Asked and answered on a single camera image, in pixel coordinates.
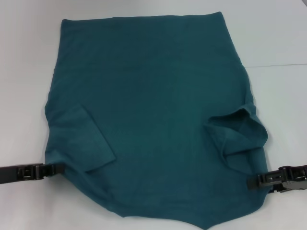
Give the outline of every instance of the white table surface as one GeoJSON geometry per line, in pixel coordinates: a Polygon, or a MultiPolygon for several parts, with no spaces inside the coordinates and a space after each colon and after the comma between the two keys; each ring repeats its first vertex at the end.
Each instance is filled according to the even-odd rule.
{"type": "MultiPolygon", "coordinates": [[[[221,11],[269,132],[268,165],[307,164],[307,7],[301,0],[1,0],[0,166],[44,162],[44,105],[62,19],[221,11]]],[[[257,212],[213,230],[301,230],[307,191],[273,194],[257,212]]],[[[56,176],[0,185],[2,230],[196,230],[172,220],[120,218],[56,176]]]]}

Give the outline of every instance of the teal t-shirt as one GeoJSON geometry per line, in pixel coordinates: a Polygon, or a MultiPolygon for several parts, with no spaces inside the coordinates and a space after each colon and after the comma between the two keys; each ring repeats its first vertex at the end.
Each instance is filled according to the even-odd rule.
{"type": "Polygon", "coordinates": [[[123,217],[207,229],[261,207],[267,133],[220,12],[63,20],[46,163],[123,217]]]}

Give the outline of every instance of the white background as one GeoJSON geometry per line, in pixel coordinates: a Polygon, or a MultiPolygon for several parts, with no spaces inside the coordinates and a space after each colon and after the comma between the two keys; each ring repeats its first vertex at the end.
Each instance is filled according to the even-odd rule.
{"type": "MultiPolygon", "coordinates": [[[[270,170],[307,164],[307,7],[301,0],[0,0],[0,166],[44,162],[44,105],[62,19],[221,11],[269,132],[270,170]]],[[[213,230],[306,228],[307,191],[213,230]]],[[[0,185],[1,230],[196,230],[172,220],[120,218],[61,176],[0,185]]]]}

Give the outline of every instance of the teal fabric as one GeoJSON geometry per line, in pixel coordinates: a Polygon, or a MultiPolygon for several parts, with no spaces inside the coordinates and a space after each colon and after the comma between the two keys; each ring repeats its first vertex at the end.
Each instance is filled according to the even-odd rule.
{"type": "Polygon", "coordinates": [[[63,20],[46,163],[123,217],[203,229],[256,211],[267,133],[220,12],[63,20]]]}

